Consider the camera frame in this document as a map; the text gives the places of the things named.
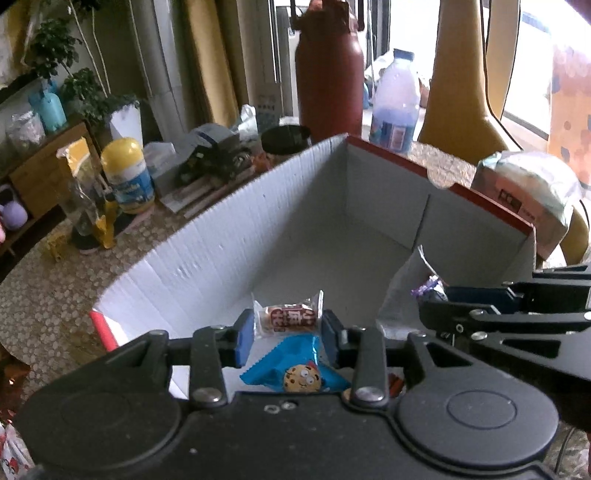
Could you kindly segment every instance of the yellow-capped jar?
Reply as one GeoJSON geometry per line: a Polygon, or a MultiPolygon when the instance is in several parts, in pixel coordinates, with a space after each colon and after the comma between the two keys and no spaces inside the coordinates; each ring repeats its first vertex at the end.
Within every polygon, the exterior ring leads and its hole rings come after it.
{"type": "Polygon", "coordinates": [[[154,203],[154,187],[137,140],[113,140],[103,150],[100,161],[124,212],[141,213],[150,208],[154,203]]]}

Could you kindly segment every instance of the bottle lid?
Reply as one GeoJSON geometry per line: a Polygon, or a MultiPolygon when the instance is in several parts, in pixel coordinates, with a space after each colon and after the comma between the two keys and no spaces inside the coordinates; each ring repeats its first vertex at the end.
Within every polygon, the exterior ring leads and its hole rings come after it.
{"type": "Polygon", "coordinates": [[[400,50],[400,48],[395,48],[394,49],[394,58],[413,61],[414,60],[414,53],[412,51],[400,50]]]}

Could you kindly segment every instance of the white plant pot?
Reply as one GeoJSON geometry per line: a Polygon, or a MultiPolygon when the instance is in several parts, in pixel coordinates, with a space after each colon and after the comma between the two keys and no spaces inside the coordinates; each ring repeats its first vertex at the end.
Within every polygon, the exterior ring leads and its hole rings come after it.
{"type": "Polygon", "coordinates": [[[111,115],[109,129],[113,140],[117,138],[131,137],[135,138],[141,147],[144,147],[144,137],[142,136],[142,119],[139,114],[139,108],[134,105],[124,106],[111,115]]]}

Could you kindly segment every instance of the teal bottle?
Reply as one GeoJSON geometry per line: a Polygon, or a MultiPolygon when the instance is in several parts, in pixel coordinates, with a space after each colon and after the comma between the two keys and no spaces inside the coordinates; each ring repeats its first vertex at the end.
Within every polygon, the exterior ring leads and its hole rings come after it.
{"type": "Polygon", "coordinates": [[[35,106],[41,117],[45,132],[50,134],[66,124],[66,114],[61,106],[60,98],[48,91],[43,92],[43,97],[35,106]]]}

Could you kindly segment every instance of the barcode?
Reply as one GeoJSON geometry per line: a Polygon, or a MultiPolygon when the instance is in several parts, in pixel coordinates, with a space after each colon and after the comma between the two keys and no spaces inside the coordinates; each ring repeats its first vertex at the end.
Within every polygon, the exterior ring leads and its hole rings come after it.
{"type": "Polygon", "coordinates": [[[404,143],[404,134],[406,133],[405,127],[392,127],[390,133],[390,149],[401,150],[402,144],[404,143]]]}

